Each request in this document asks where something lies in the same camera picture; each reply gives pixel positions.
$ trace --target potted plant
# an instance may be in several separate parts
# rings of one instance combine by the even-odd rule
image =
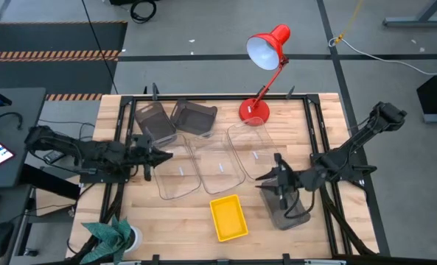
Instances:
[[[99,222],[82,223],[82,225],[99,239],[100,244],[84,256],[81,264],[113,255],[113,263],[117,265],[122,261],[125,252],[138,249],[142,241],[142,234],[138,228],[130,226],[126,219],[118,222],[115,216],[112,218],[111,226]]]

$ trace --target white cable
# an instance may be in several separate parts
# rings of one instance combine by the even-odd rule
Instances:
[[[329,47],[334,47],[336,44],[335,44],[335,40],[336,40],[337,38],[332,38],[331,40],[329,40],[328,41],[328,46]],[[379,61],[383,61],[383,62],[386,62],[386,63],[399,63],[399,64],[402,64],[402,65],[404,65],[404,66],[408,66],[408,67],[410,67],[410,68],[412,68],[412,69],[415,69],[415,70],[417,70],[418,72],[420,72],[420,73],[422,73],[422,74],[426,74],[426,75],[437,75],[437,73],[428,73],[428,72],[425,72],[425,71],[423,71],[423,70],[420,70],[420,69],[418,69],[418,68],[416,68],[415,66],[412,66],[412,65],[410,65],[410,64],[407,64],[407,63],[404,63],[404,62],[400,62],[400,61],[397,61],[397,60],[384,60],[384,59],[382,59],[382,58],[378,58],[378,57],[375,57],[374,55],[370,55],[370,54],[367,54],[367,53],[365,53],[365,52],[361,52],[360,50],[358,50],[358,49],[356,49],[356,48],[354,48],[351,44],[349,44],[345,39],[341,39],[342,41],[344,41],[344,43],[347,45],[347,46],[349,46],[349,48],[351,48],[352,50],[354,50],[356,53],[358,53],[358,54],[362,54],[362,55],[365,55],[365,56],[369,56],[370,58],[373,58],[373,59],[375,59],[375,60],[379,60]]]

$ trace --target lamp shade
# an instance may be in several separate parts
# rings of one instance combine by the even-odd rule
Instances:
[[[279,67],[284,52],[282,46],[290,37],[290,29],[281,24],[270,33],[258,33],[246,43],[249,57],[260,68],[273,70]]]

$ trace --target lamp base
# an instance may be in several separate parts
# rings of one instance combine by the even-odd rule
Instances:
[[[245,121],[247,119],[251,119],[254,117],[261,118],[261,120],[263,120],[263,122],[268,121],[269,115],[270,115],[270,110],[269,110],[268,104],[266,102],[264,102],[263,100],[261,100],[261,101],[259,101],[259,104],[257,104],[254,107],[251,107],[255,101],[256,101],[256,99],[246,99],[244,102],[241,103],[240,118],[242,121]],[[258,126],[261,124],[252,124],[251,123],[249,125]]]

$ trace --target yellow tray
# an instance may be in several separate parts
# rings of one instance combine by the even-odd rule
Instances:
[[[210,202],[210,208],[218,241],[223,242],[248,234],[248,226],[237,195],[214,199]]]

